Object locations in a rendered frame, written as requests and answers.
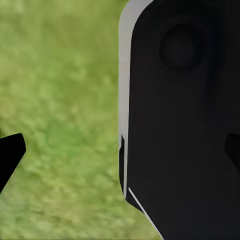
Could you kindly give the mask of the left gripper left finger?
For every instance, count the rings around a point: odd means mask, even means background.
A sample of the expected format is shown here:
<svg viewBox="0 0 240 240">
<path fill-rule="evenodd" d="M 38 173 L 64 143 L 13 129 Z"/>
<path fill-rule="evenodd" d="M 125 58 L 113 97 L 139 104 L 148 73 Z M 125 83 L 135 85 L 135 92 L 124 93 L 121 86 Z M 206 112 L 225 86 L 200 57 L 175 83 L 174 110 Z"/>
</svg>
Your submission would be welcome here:
<svg viewBox="0 0 240 240">
<path fill-rule="evenodd" d="M 26 152 L 21 133 L 0 138 L 0 193 Z"/>
</svg>

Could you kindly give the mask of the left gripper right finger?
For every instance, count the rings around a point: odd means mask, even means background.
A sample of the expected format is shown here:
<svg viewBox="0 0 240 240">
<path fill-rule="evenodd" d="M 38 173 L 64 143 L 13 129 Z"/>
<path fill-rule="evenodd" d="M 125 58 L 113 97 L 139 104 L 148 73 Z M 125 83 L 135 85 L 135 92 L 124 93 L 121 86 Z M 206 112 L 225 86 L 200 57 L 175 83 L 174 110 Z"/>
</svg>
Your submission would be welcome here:
<svg viewBox="0 0 240 240">
<path fill-rule="evenodd" d="M 229 133 L 227 135 L 224 151 L 240 173 L 240 135 Z"/>
</svg>

